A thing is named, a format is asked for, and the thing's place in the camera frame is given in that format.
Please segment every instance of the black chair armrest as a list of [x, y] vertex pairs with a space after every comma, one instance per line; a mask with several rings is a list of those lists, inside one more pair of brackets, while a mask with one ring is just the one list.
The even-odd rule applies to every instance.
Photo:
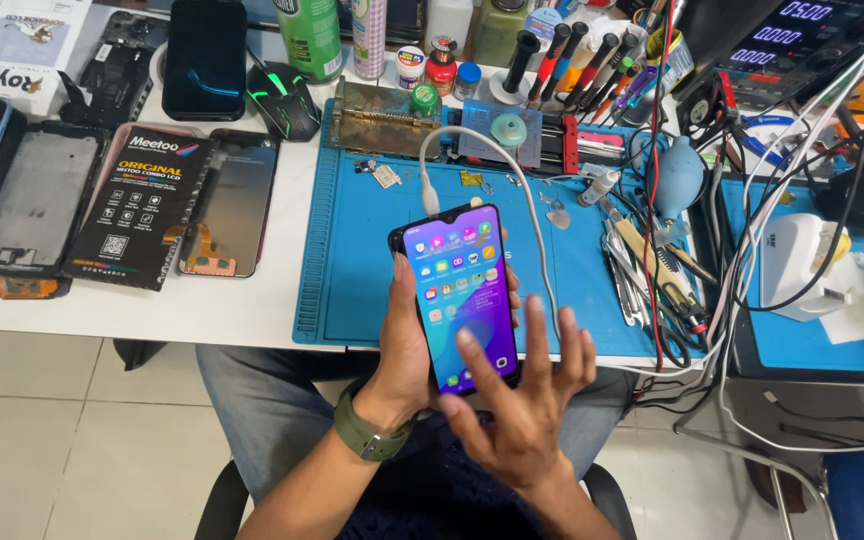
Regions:
[[608, 522], [618, 530], [622, 540], [637, 540], [636, 528], [629, 514], [629, 506], [625, 503], [625, 496], [609, 471], [592, 463], [582, 480], [585, 481], [588, 496], [595, 507], [605, 514]]
[[208, 494], [205, 510], [198, 520], [195, 540], [234, 540], [242, 525], [242, 514], [249, 500], [249, 490], [235, 461], [229, 461]]

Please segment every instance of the computer mouse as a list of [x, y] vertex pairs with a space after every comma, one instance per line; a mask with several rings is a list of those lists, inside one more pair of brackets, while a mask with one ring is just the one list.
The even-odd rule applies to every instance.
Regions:
[[265, 70], [248, 70], [246, 90], [265, 120], [269, 135], [284, 141], [311, 141], [322, 126], [319, 110], [299, 70], [280, 61], [265, 62]]

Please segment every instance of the wristwatch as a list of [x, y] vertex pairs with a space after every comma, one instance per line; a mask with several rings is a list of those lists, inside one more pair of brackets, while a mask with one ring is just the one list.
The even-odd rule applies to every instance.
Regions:
[[359, 418], [353, 408], [354, 395], [365, 387], [365, 384], [365, 379], [356, 380], [342, 390], [339, 404], [335, 405], [335, 431], [342, 438], [342, 442], [362, 460], [385, 461], [398, 453], [408, 440], [419, 413], [416, 412], [391, 435], [376, 434]]

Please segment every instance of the blue silicone repair mat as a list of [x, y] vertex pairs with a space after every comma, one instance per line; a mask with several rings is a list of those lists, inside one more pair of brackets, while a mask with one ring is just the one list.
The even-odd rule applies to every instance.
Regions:
[[[326, 105], [326, 118], [330, 108], [331, 102]], [[323, 124], [322, 141], [329, 140], [328, 130], [329, 125]], [[631, 131], [622, 129], [621, 133]], [[378, 166], [390, 166], [402, 184], [383, 189], [372, 174], [355, 172], [355, 163], [370, 159]], [[473, 197], [497, 205], [499, 220], [509, 231], [505, 257], [521, 282], [518, 293], [522, 297], [538, 293], [547, 306], [539, 247], [522, 189], [503, 172], [466, 169], [482, 173], [494, 189], [489, 195], [479, 186], [462, 185], [462, 167], [427, 163], [427, 170], [443, 210], [464, 205]], [[626, 190], [636, 185], [630, 175], [623, 182]], [[576, 202], [582, 191], [577, 180], [549, 185], [529, 178], [529, 187], [558, 302], [575, 310], [579, 325], [595, 338], [600, 355], [654, 357], [655, 345], [645, 330], [625, 325], [622, 319], [600, 243], [605, 219], [601, 205], [583, 208]], [[393, 271], [387, 239], [391, 230], [426, 217], [420, 190], [417, 161], [367, 157], [328, 144], [320, 146], [295, 309], [292, 338], [296, 343], [378, 347]], [[559, 229], [546, 219], [551, 208], [540, 199], [540, 193], [564, 203], [571, 216], [567, 229]], [[615, 200], [612, 202], [621, 209]], [[551, 352], [558, 353], [551, 313], [547, 328]], [[515, 332], [515, 345], [520, 352], [525, 350], [522, 328]]]
[[[763, 187], [762, 183], [754, 183], [750, 187], [753, 205], [762, 198]], [[722, 190], [732, 234], [738, 240], [745, 227], [742, 182], [724, 179]], [[793, 193], [796, 199], [776, 206], [772, 214], [774, 217], [797, 213], [817, 214], [807, 187], [789, 186], [786, 192]], [[848, 236], [852, 241], [851, 251], [864, 253], [864, 231], [850, 229]], [[760, 304], [758, 263], [755, 264], [748, 299], [751, 306]], [[752, 312], [751, 324], [759, 361], [765, 367], [864, 372], [864, 339], [833, 345], [818, 319], [801, 323], [775, 313]]]

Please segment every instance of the blue cap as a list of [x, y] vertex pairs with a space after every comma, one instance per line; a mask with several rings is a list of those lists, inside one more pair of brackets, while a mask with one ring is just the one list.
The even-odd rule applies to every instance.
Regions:
[[459, 65], [458, 75], [467, 83], [478, 83], [482, 79], [482, 68], [477, 63], [465, 61]]

